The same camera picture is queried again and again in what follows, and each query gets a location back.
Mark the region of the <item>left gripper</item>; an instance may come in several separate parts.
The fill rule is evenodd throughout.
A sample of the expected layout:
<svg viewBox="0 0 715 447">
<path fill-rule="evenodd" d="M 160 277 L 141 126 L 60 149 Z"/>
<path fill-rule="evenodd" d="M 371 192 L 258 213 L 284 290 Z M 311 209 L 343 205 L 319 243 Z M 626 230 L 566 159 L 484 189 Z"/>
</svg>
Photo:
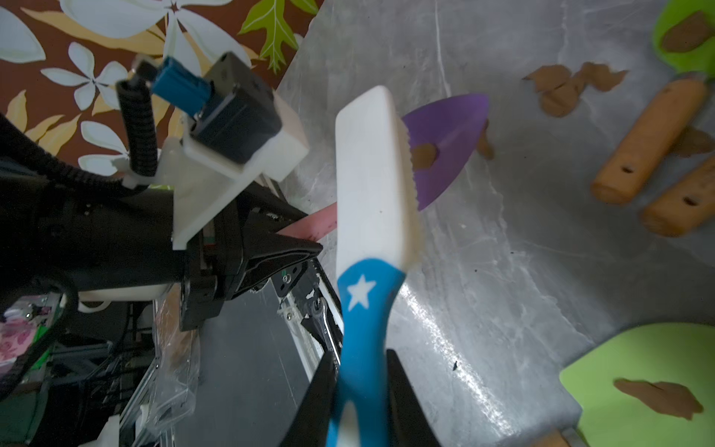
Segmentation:
<svg viewBox="0 0 715 447">
<path fill-rule="evenodd" d="M 187 245 L 181 330 L 198 329 L 218 316 L 226 301 L 317 257 L 323 250 L 318 242 L 279 233 L 304 217 L 257 183 L 224 207 Z"/>
</svg>

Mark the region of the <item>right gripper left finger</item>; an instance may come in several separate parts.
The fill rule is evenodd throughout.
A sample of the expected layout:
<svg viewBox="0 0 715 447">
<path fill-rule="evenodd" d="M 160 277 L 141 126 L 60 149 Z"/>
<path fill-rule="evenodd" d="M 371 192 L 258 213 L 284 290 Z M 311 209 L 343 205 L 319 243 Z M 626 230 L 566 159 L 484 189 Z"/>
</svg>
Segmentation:
<svg viewBox="0 0 715 447">
<path fill-rule="evenodd" d="M 326 445 L 337 383 L 335 355 L 323 354 L 280 447 Z"/>
</svg>

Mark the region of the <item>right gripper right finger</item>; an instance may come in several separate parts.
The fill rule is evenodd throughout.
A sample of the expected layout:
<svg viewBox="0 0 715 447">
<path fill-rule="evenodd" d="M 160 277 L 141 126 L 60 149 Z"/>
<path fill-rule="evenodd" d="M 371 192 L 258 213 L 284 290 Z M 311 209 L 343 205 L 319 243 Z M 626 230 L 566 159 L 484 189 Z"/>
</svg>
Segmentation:
<svg viewBox="0 0 715 447">
<path fill-rule="evenodd" d="M 387 350 L 391 445 L 440 447 L 398 354 Z"/>
</svg>

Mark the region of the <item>white brush blue handle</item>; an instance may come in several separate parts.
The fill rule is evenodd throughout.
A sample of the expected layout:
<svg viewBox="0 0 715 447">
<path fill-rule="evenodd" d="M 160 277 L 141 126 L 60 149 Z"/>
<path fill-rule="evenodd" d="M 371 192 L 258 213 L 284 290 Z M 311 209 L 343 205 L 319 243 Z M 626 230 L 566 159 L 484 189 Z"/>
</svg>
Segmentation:
<svg viewBox="0 0 715 447">
<path fill-rule="evenodd" d="M 409 134 L 388 88 L 338 113 L 335 161 L 344 340 L 326 443 L 388 446 L 387 324 L 421 242 Z"/>
</svg>

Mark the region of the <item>purple trowel pink handle front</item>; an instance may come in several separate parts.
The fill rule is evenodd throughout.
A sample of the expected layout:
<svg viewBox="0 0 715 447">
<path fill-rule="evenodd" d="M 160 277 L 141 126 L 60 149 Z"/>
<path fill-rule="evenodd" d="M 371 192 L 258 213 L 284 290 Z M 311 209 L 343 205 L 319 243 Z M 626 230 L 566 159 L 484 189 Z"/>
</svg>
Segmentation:
<svg viewBox="0 0 715 447">
<path fill-rule="evenodd" d="M 489 101 L 467 94 L 394 114 L 385 89 L 372 89 L 335 119 L 337 201 L 281 229 L 317 242 L 331 232 L 379 247 L 414 240 L 410 218 L 452 184 L 474 153 Z"/>
</svg>

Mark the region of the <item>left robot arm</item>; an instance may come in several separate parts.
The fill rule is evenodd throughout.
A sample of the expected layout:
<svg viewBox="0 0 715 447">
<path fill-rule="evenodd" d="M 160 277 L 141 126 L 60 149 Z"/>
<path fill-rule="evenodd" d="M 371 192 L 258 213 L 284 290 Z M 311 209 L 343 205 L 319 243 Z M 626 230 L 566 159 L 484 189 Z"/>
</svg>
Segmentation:
<svg viewBox="0 0 715 447">
<path fill-rule="evenodd" d="M 197 329 L 227 301 L 320 254 L 316 242 L 282 236 L 261 209 L 289 218 L 296 209 L 253 184 L 214 219 L 215 240 L 172 245 L 173 196 L 134 193 L 55 158 L 1 122 L 1 154 L 26 169 L 1 179 L 1 305 L 57 292 L 66 305 L 48 331 L 1 378 L 13 394 L 39 358 L 76 316 L 82 292 L 179 284 L 180 327 Z"/>
</svg>

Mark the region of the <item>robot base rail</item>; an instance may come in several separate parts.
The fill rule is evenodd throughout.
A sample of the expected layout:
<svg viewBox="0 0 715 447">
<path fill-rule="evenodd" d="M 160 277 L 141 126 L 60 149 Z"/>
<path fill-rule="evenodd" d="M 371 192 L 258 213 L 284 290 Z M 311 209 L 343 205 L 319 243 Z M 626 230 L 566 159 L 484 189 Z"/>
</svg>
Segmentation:
<svg viewBox="0 0 715 447">
<path fill-rule="evenodd" d="M 271 277 L 279 300 L 279 316 L 286 323 L 308 377 L 322 356 L 333 355 L 340 364 L 343 320 L 340 300 L 322 265 L 310 260 L 284 269 Z"/>
</svg>

